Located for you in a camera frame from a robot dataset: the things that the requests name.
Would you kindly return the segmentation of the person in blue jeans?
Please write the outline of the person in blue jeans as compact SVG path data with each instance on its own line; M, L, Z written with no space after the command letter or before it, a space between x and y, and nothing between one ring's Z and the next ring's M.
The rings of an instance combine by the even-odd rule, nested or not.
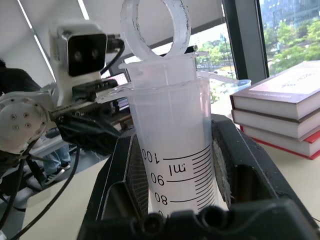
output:
M43 158L45 185L49 185L56 181L65 171L71 168L71 156L69 153L69 145L65 144L59 149L45 155Z

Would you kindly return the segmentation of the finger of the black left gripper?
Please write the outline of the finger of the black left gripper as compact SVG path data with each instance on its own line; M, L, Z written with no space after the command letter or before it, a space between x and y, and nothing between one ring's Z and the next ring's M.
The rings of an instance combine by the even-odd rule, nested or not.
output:
M59 120L57 128L62 139L98 154L113 153L121 132L103 119L69 118Z

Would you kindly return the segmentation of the red hardcover book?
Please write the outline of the red hardcover book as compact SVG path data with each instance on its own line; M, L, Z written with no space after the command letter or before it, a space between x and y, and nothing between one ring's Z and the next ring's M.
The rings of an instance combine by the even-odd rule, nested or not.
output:
M320 156L320 129L302 141L248 126L240 129L258 143L310 160Z

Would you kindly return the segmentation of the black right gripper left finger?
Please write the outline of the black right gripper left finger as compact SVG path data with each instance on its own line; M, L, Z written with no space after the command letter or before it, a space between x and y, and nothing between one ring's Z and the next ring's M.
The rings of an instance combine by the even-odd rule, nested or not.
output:
M84 220L96 222L148 214L149 185L135 130L117 140L111 157L99 171Z

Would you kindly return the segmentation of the dark window frame pillar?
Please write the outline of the dark window frame pillar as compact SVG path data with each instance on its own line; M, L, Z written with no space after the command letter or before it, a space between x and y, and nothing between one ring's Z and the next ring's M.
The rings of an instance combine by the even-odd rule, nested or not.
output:
M236 77L254 85L269 77L259 0L222 0Z

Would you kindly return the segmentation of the small blue cup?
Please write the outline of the small blue cup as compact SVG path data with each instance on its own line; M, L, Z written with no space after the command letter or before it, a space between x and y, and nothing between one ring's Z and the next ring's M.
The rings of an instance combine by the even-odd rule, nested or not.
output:
M249 79L238 80L237 83L235 84L235 93L250 87L251 84L252 84L252 81Z

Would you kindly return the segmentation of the dark maroon hardcover book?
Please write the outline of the dark maroon hardcover book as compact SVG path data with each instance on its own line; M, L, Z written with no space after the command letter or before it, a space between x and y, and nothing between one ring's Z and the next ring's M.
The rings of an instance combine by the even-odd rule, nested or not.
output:
M320 111L320 60L304 61L230 96L234 110L300 120Z

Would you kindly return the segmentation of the large clear plastic syringe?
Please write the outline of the large clear plastic syringe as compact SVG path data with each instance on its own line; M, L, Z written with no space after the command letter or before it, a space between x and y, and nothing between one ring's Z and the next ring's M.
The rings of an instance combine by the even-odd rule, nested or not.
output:
M169 217L175 211L215 203L210 78L197 71L205 51L187 53L191 27L184 0L161 0L173 22L173 42L156 55L140 33L140 0L124 0L120 13L123 38L139 62L121 64L130 82L97 94L96 101L128 99L144 162L152 211Z

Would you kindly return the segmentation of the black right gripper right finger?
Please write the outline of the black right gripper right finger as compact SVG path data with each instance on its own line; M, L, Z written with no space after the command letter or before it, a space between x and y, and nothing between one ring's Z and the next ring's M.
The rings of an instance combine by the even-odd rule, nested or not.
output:
M224 115L211 115L213 165L227 207L271 199L292 200L307 220L312 215L271 157Z

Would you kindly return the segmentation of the person in dark top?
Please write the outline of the person in dark top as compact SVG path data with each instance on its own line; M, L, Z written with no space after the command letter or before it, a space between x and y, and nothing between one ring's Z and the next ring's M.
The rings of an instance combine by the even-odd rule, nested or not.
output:
M0 96L11 92L36 92L40 89L25 70L8 68L0 58Z

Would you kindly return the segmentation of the background computer monitor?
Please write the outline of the background computer monitor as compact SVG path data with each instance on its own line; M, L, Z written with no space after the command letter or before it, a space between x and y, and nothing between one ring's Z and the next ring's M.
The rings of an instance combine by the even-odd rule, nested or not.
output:
M116 75L110 76L107 78L108 80L115 80L119 86L128 84L129 81L126 77L125 73L118 73Z

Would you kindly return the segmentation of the brown hardcover book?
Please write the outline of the brown hardcover book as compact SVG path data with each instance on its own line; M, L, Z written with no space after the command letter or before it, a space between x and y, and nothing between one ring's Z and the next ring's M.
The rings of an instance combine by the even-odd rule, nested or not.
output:
M303 117L293 120L283 117L272 117L262 113L254 113L246 110L232 110L234 123L251 127L278 135L294 138L302 141L320 130L320 109Z

